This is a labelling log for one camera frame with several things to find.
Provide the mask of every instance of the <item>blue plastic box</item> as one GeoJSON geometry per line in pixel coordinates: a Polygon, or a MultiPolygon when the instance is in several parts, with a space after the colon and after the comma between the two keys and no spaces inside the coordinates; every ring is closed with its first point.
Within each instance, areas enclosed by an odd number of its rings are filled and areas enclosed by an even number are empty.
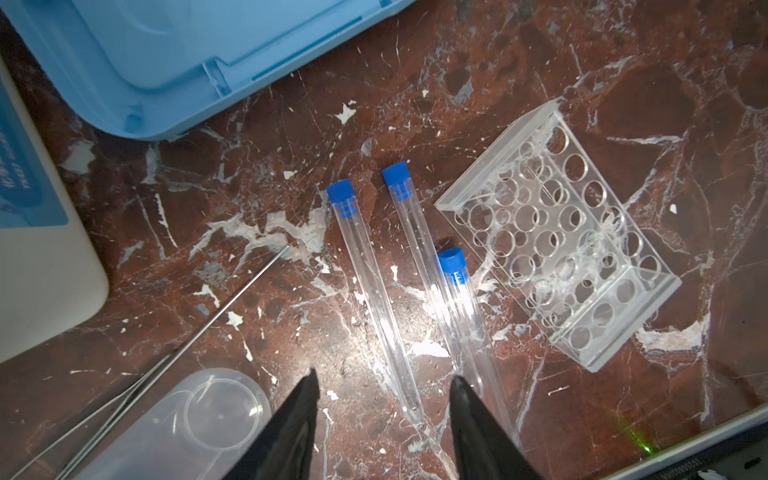
{"type": "Polygon", "coordinates": [[[2,0],[61,96],[120,137],[174,137],[414,0],[2,0]]]}

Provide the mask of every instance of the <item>blue screw cap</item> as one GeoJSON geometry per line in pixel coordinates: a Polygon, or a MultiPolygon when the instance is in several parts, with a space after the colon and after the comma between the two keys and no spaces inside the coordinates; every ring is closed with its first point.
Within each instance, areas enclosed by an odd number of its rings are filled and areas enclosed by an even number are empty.
{"type": "Polygon", "coordinates": [[[382,171],[384,181],[395,194],[395,200],[403,201],[413,195],[413,187],[406,183],[411,178],[411,172],[405,162],[398,162],[382,171]]]}
{"type": "Polygon", "coordinates": [[[463,285],[469,280],[467,259],[460,248],[452,248],[438,255],[444,274],[451,277],[455,285],[463,285]]]}
{"type": "Polygon", "coordinates": [[[326,192],[328,192],[328,200],[330,200],[332,205],[343,202],[337,210],[341,218],[350,218],[357,213],[355,202],[346,202],[346,200],[355,197],[355,189],[352,188],[352,182],[349,181],[349,178],[330,184],[326,188],[326,192]]]}

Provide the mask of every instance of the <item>test tube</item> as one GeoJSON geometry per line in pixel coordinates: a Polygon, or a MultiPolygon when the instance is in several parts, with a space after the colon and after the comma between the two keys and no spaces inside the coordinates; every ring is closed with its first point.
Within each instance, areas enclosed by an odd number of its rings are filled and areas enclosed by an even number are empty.
{"type": "Polygon", "coordinates": [[[475,364],[478,367],[483,384],[483,395],[480,396],[496,418],[498,424],[507,432],[509,438],[520,445],[517,425],[512,423],[507,409],[507,401],[498,376],[493,353],[491,338],[485,329],[485,321],[478,305],[477,296],[472,288],[467,260],[460,248],[452,248],[440,253],[440,266],[448,285],[450,301],[449,309],[456,316],[457,322],[469,327],[469,337],[475,345],[475,364]]]}
{"type": "Polygon", "coordinates": [[[352,182],[338,181],[328,186],[327,192],[362,294],[366,298],[376,334],[384,348],[389,380],[395,396],[400,401],[404,416],[412,424],[419,424],[424,418],[419,389],[413,377],[406,349],[402,344],[395,314],[386,294],[379,264],[373,255],[368,229],[360,214],[352,182]]]}
{"type": "Polygon", "coordinates": [[[440,268],[435,244],[429,234],[429,227],[424,218],[422,206],[415,195],[411,174],[405,162],[387,167],[382,172],[389,193],[395,202],[395,210],[400,217],[408,245],[411,247],[413,261],[424,283],[426,297],[435,313],[438,327],[445,338],[445,346],[453,361],[453,367],[466,379],[482,398],[482,381],[475,366],[474,350],[468,341],[468,328],[457,324],[456,318],[448,309],[449,292],[440,268]]]}

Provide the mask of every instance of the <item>white machine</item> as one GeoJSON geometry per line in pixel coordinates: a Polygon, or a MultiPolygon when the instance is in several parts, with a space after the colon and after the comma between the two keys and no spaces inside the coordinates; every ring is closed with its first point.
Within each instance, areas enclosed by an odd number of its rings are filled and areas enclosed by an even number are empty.
{"type": "Polygon", "coordinates": [[[109,283],[0,59],[0,362],[91,318],[109,283]]]}

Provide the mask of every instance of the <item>marble countertop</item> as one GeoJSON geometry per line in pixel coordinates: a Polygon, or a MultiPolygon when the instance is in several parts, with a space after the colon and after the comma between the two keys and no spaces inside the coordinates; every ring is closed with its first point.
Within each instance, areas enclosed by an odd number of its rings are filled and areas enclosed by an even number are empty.
{"type": "MultiPolygon", "coordinates": [[[[767,15],[765,1],[418,0],[155,143],[81,122],[3,20],[3,57],[111,294],[94,318],[0,365],[0,477],[178,347],[291,243],[110,438],[198,369],[245,372],[274,409],[314,366],[312,478],[447,478],[382,382],[324,189],[352,179],[425,408],[445,428],[450,364],[380,172],[410,161],[434,238],[457,237],[434,201],[510,122],[553,98],[683,285],[592,374],[481,282],[531,464],[549,480],[599,478],[765,402],[767,15]]],[[[53,478],[87,434],[27,478],[53,478]]],[[[442,443],[450,451],[448,433],[442,443]]]]}

